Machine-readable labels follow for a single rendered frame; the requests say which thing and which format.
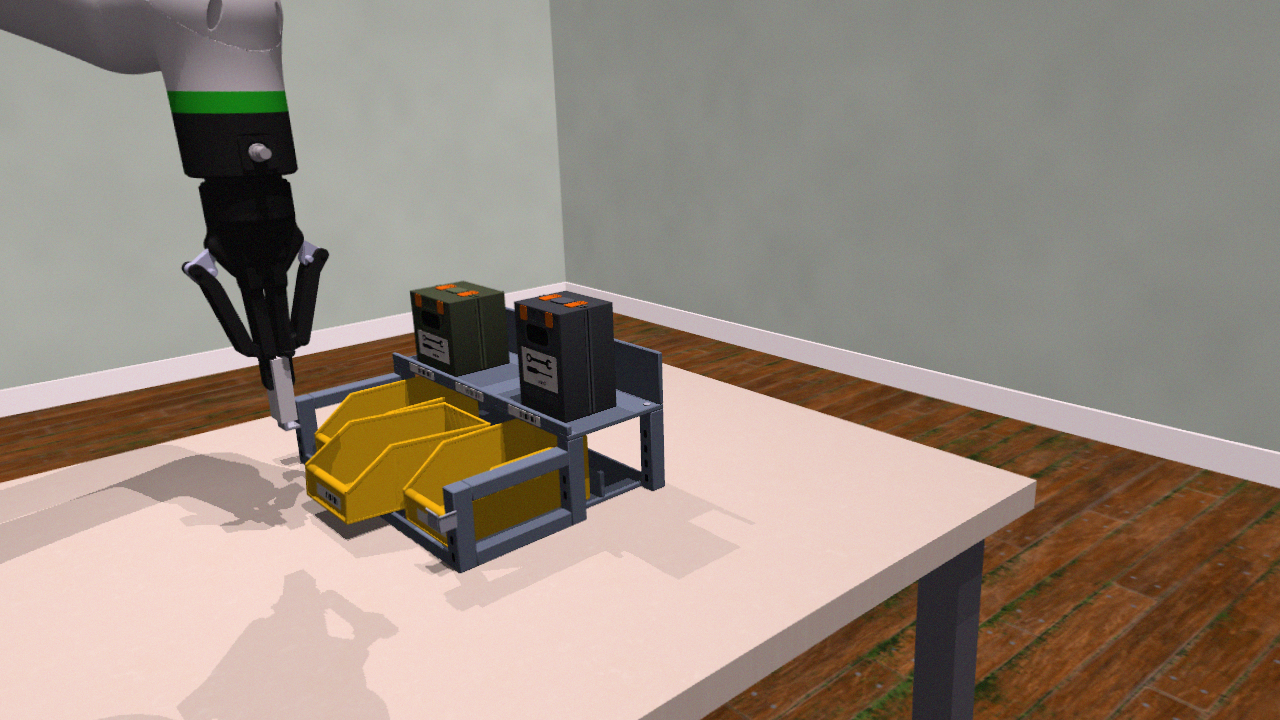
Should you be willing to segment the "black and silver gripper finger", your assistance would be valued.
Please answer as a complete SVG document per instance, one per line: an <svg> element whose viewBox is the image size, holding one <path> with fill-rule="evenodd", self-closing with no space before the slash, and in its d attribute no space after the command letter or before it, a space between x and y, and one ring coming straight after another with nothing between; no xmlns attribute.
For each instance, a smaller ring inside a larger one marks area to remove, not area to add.
<svg viewBox="0 0 1280 720"><path fill-rule="evenodd" d="M230 304L225 290L215 278L218 275L218 268L215 266L216 258L212 258L207 249L198 258L195 258L192 263L183 263L182 272L202 290L207 304L212 307L236 351L243 354L246 357L259 359L262 386L268 388L271 416L283 424L291 421L291 418L285 398L282 361L280 357L276 357L273 327L262 292L264 284L259 266L259 254L250 245L242 246L239 254L247 281L237 278L236 281L244 302L252 340L236 313L236 307Z"/></svg>
<svg viewBox="0 0 1280 720"><path fill-rule="evenodd" d="M280 242L269 245L273 278L262 278L265 301L273 325L276 345L276 357L282 361L285 386L285 398L291 421L298 420L294 404L294 368L292 357L296 348L310 342L314 311L317 299L320 272L329 258L326 249L320 249L303 241L298 260L300 266L294 284L294 299L289 318L287 299L285 246Z"/></svg>

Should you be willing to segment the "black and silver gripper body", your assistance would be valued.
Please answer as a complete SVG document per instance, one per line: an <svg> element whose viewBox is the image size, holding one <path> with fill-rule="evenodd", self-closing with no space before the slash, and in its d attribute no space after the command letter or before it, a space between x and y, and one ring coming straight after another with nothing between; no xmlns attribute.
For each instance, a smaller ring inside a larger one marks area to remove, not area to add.
<svg viewBox="0 0 1280 720"><path fill-rule="evenodd" d="M283 178L261 184L209 184L205 181L198 193L207 228L204 249L230 275L247 281L239 254L244 245L257 250L262 278L273 278L269 254L273 242L285 246L285 269L291 269L305 241L294 219L291 182Z"/></svg>

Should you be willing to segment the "grey low shelf rack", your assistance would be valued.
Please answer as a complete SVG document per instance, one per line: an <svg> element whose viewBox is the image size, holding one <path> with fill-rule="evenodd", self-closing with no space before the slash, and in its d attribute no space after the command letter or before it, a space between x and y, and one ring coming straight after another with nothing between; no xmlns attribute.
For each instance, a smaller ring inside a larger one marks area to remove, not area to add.
<svg viewBox="0 0 1280 720"><path fill-rule="evenodd" d="M404 518L404 509L380 516L460 573L584 521L588 519L586 509L605 500L640 486L652 491L666 486L662 352L614 340L616 406L563 423L521 404L515 309L506 307L506 315L509 363L504 365L454 377L419 363L417 355L406 357L392 354L394 373L296 396L298 420L276 421L285 432L296 429L300 461L306 464L317 452L315 409L342 404L351 393L417 374L476 400L479 418L492 425L517 418L558 436L556 448L443 486L447 514L438 516L425 510L429 527L439 533L448 530L448 548L415 527L411 518ZM586 500L582 436L636 416L640 416L641 471L588 448L590 498ZM561 507L475 539L474 500L558 469Z"/></svg>

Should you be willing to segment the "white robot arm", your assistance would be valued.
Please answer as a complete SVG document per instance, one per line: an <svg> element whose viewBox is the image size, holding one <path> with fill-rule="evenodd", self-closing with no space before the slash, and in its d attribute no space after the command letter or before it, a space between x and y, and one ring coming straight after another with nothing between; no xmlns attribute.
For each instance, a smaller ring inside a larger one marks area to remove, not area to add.
<svg viewBox="0 0 1280 720"><path fill-rule="evenodd" d="M298 170L280 0L0 0L0 29L105 70L161 70L191 178L261 184Z"/></svg>

